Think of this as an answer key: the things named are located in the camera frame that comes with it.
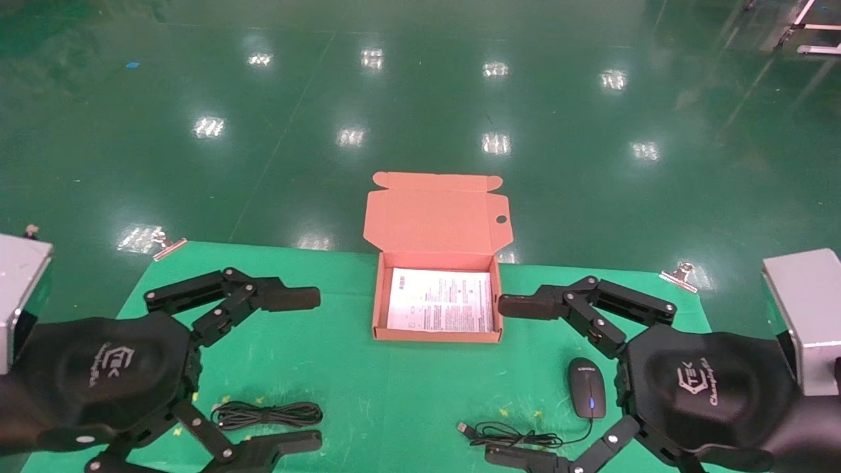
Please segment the black cable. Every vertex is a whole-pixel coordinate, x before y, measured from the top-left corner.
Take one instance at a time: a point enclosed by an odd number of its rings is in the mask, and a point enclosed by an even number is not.
[[[590,426],[587,434],[569,442],[564,442],[556,433],[537,433],[530,430],[522,433],[512,426],[498,422],[484,422],[470,427],[466,423],[458,424],[458,431],[463,433],[470,440],[471,446],[476,445],[504,445],[513,447],[515,445],[536,445],[544,449],[557,449],[564,445],[576,444],[587,439],[593,432],[593,419],[590,419]]]
[[[324,413],[314,402],[295,402],[287,406],[257,407],[242,401],[231,401],[217,406],[210,413],[210,420],[225,431],[239,430],[258,424],[282,424],[290,427],[308,427],[321,422]]]

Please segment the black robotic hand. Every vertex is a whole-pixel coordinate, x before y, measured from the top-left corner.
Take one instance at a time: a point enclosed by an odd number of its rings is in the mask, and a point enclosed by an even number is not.
[[[626,341],[593,306],[648,329]],[[617,399],[625,417],[614,428],[631,418],[632,436],[681,473],[703,473],[701,462],[740,471],[841,470],[841,399],[804,396],[775,340],[679,332],[671,327],[674,304],[593,276],[544,285],[535,295],[503,295],[499,309],[508,317],[562,318],[618,359]],[[595,473],[617,451],[605,446],[611,443],[602,438],[576,461],[517,447],[488,450],[485,458],[531,473]],[[604,461],[582,465],[594,451]]]
[[[321,445],[316,431],[255,437],[232,445],[192,404],[210,347],[257,310],[320,304],[316,288],[287,288],[227,268],[144,295],[136,319],[88,318],[38,325],[7,375],[0,376],[0,456],[66,452],[108,444],[87,470],[149,472],[125,463],[181,422],[214,460],[204,471],[271,471],[281,454]],[[172,316],[221,302],[188,329]]]

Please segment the metal stand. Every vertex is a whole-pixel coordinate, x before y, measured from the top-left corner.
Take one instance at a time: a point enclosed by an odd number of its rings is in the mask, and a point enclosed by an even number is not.
[[[807,0],[806,5],[803,6],[803,9],[797,14],[797,18],[794,20],[793,23],[785,30],[783,35],[780,37],[780,40],[777,42],[777,46],[783,46],[783,44],[789,40],[789,38],[794,34],[795,31],[799,29],[822,29],[826,31],[841,31],[841,24],[805,24],[803,20],[805,19],[807,13],[812,8],[812,5],[815,3],[815,0]],[[802,45],[797,47],[797,52],[801,54],[834,54],[834,55],[841,55],[841,44],[837,46],[809,46],[809,45]]]

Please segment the epoxy floor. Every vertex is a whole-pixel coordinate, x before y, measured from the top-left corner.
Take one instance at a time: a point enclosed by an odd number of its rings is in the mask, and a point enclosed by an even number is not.
[[[841,250],[841,66],[770,51],[792,6],[0,0],[0,231],[55,243],[45,318],[113,316],[133,229],[375,252],[376,171],[498,174],[502,261],[689,261],[764,336],[761,258]]]

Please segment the green tablecloth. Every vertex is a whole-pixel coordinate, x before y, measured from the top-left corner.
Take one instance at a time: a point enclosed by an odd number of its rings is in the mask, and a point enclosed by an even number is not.
[[[318,309],[258,312],[204,350],[196,405],[207,415],[227,396],[251,403],[259,399],[267,405],[321,404],[325,420],[318,428],[324,434],[323,448],[285,457],[278,470],[511,472],[487,464],[483,449],[469,448],[456,425],[498,420],[521,430],[579,437],[587,422],[573,412],[565,374],[569,361],[578,356],[601,367],[608,415],[595,422],[588,441],[563,447],[559,453],[575,458],[620,418],[612,389],[616,363],[601,357],[563,322],[506,319],[498,345],[373,340],[377,257],[372,254],[190,242],[149,267],[119,318],[144,315],[142,294],[149,289],[227,266],[252,276],[277,275],[290,286],[321,289]],[[674,325],[679,329],[710,330],[698,297],[665,283],[657,274],[524,265],[503,265],[501,272],[509,294],[530,294],[540,284],[569,284],[594,274],[674,302],[679,308]],[[192,311],[179,319],[189,324],[201,313]],[[639,332],[634,324],[615,316],[612,320],[629,335]],[[284,429],[255,427],[231,433],[230,438],[239,442],[246,435]],[[81,472],[97,452],[34,454],[24,473]],[[195,473],[207,464],[209,454],[186,430],[175,428],[136,450],[130,460],[172,473]],[[674,469],[632,442],[602,471]]]

